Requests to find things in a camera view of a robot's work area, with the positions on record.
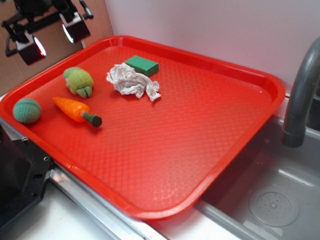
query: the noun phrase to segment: faucet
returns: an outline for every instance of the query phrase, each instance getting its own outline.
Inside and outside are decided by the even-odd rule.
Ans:
[[[281,131],[285,146],[304,143],[306,126],[320,130],[320,37],[310,46],[296,75]]]

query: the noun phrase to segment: sink drain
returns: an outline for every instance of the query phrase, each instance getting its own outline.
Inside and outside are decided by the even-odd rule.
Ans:
[[[253,193],[249,202],[253,216],[263,224],[283,227],[299,215],[298,200],[278,187],[262,188]]]

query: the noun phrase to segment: stainless steel sink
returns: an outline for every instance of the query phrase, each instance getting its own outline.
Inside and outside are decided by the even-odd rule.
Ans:
[[[286,147],[282,123],[273,116],[195,206],[241,239],[319,239],[320,134]]]

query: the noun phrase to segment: crumpled paper towel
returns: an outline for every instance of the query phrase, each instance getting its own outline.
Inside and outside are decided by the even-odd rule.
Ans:
[[[157,81],[151,81],[149,77],[138,73],[126,63],[115,64],[107,73],[106,80],[114,85],[114,89],[122,95],[135,94],[141,98],[144,92],[151,102],[161,97],[158,93],[160,86]]]

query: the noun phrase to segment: orange carrot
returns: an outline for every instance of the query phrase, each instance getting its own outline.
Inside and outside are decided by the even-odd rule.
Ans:
[[[73,120],[77,122],[88,121],[95,128],[101,126],[101,117],[91,114],[88,105],[76,100],[58,96],[54,96],[52,100],[68,117]]]

